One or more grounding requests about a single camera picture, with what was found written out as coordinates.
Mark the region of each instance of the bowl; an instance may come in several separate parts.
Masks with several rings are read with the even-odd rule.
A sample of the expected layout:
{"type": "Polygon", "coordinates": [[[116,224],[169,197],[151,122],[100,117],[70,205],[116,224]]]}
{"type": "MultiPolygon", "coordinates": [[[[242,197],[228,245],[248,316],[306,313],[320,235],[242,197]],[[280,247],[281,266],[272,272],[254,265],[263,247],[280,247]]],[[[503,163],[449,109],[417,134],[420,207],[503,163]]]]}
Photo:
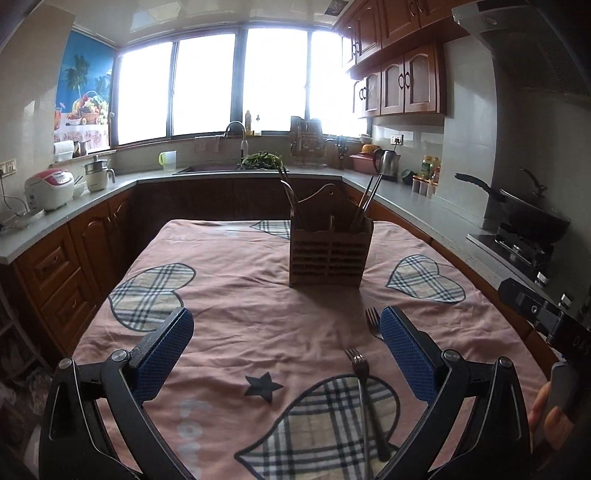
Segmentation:
{"type": "Polygon", "coordinates": [[[86,190],[86,182],[81,181],[80,183],[77,183],[76,185],[74,185],[74,195],[72,196],[72,198],[79,198],[80,195],[84,193],[84,190],[86,190]]]}

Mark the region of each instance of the frying pan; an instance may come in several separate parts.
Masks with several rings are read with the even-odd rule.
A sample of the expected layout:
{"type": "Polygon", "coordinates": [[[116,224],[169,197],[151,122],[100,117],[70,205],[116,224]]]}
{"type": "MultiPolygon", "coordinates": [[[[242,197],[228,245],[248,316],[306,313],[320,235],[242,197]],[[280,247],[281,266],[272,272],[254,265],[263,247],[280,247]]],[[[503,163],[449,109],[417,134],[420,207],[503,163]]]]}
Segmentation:
{"type": "Polygon", "coordinates": [[[570,225],[570,219],[552,210],[546,212],[505,190],[495,190],[488,184],[471,175],[456,173],[456,178],[479,186],[499,202],[507,215],[509,223],[517,234],[541,245],[550,245],[560,240],[570,225]]]}

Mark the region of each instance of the metal fork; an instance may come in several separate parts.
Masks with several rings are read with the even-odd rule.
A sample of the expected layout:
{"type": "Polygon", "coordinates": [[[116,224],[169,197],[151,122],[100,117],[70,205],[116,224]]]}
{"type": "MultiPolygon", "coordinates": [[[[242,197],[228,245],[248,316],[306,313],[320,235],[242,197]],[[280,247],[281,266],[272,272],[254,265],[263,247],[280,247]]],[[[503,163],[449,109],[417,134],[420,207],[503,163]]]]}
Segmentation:
{"type": "Polygon", "coordinates": [[[353,372],[359,380],[359,401],[361,404],[365,473],[366,477],[367,475],[370,475],[370,477],[367,478],[371,478],[372,473],[371,466],[369,464],[369,435],[367,428],[367,417],[365,414],[366,405],[369,410],[369,419],[372,423],[372,428],[374,430],[375,444],[378,450],[378,459],[381,462],[387,462],[388,460],[390,460],[390,447],[388,446],[388,442],[386,442],[386,437],[384,435],[384,431],[382,430],[382,425],[379,422],[378,414],[375,411],[374,404],[368,393],[367,382],[369,378],[369,363],[356,348],[349,348],[345,350],[345,353],[347,354],[347,357],[349,357],[349,360],[351,360],[351,364],[353,365],[353,372]]]}
{"type": "Polygon", "coordinates": [[[384,337],[379,331],[379,313],[376,307],[365,310],[365,320],[368,322],[369,333],[385,343],[384,337]]]}

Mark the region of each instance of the window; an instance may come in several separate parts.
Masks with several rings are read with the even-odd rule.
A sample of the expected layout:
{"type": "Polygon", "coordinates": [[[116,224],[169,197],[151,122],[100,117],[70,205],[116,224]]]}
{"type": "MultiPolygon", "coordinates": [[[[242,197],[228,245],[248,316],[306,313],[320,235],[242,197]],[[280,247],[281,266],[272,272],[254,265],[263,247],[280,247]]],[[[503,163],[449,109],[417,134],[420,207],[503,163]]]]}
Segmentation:
{"type": "Polygon", "coordinates": [[[235,34],[178,44],[173,135],[224,131],[230,123],[235,34]]]}
{"type": "Polygon", "coordinates": [[[123,54],[115,86],[118,144],[221,132],[231,120],[243,121],[247,111],[253,130],[289,131],[292,116],[308,116],[319,118],[328,135],[357,137],[367,131],[367,120],[353,114],[355,81],[343,72],[338,34],[238,31],[123,54]],[[242,71],[243,82],[235,76],[242,71]]]}
{"type": "Polygon", "coordinates": [[[358,137],[367,133],[367,119],[355,118],[355,83],[341,66],[341,37],[329,31],[312,33],[310,76],[310,118],[319,118],[322,131],[329,135],[358,137]]]}
{"type": "Polygon", "coordinates": [[[253,129],[288,131],[292,115],[304,118],[307,56],[307,31],[248,31],[243,112],[250,110],[253,129]],[[257,116],[261,119],[259,126],[257,116]]]}
{"type": "Polygon", "coordinates": [[[171,42],[125,53],[118,85],[119,144],[166,137],[171,42]]]}

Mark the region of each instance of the faucet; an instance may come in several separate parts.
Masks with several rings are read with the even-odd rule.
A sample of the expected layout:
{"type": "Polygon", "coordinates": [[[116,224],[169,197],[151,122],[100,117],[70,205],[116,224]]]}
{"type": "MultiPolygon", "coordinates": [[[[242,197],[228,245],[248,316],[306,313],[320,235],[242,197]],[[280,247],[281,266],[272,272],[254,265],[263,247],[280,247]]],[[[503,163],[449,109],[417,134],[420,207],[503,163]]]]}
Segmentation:
{"type": "Polygon", "coordinates": [[[223,137],[228,138],[228,133],[230,133],[230,127],[233,124],[238,124],[242,127],[242,143],[240,144],[240,161],[242,161],[244,160],[244,157],[248,156],[248,142],[246,141],[246,127],[244,126],[244,124],[242,122],[239,122],[238,120],[230,122],[226,127],[226,131],[224,132],[223,137]]]}

